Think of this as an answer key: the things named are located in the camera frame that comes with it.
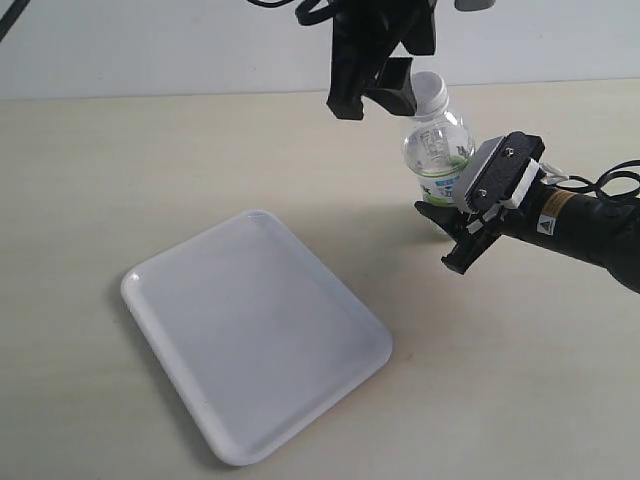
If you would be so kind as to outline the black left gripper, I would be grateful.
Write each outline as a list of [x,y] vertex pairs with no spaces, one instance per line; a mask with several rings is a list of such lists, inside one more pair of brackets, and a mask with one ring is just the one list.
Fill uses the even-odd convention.
[[362,98],[413,117],[412,57],[388,57],[401,45],[413,56],[436,51],[435,1],[329,1],[331,73],[326,105],[339,120],[362,120]]

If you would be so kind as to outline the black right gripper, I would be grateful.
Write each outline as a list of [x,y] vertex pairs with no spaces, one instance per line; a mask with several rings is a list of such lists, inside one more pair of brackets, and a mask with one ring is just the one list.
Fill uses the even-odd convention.
[[545,190],[538,189],[526,195],[515,210],[498,207],[494,213],[461,212],[452,206],[437,206],[416,201],[415,209],[435,224],[438,231],[454,241],[452,250],[441,258],[445,267],[457,274],[465,274],[501,237],[508,237],[536,247],[542,234],[535,232]]

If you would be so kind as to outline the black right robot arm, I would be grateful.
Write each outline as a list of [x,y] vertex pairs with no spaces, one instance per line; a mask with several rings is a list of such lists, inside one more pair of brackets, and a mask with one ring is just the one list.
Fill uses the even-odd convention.
[[454,241],[441,258],[451,271],[465,274],[500,237],[605,269],[618,283],[639,291],[639,203],[607,205],[586,195],[554,187],[529,194],[519,210],[500,210],[489,220],[424,201],[416,210]]

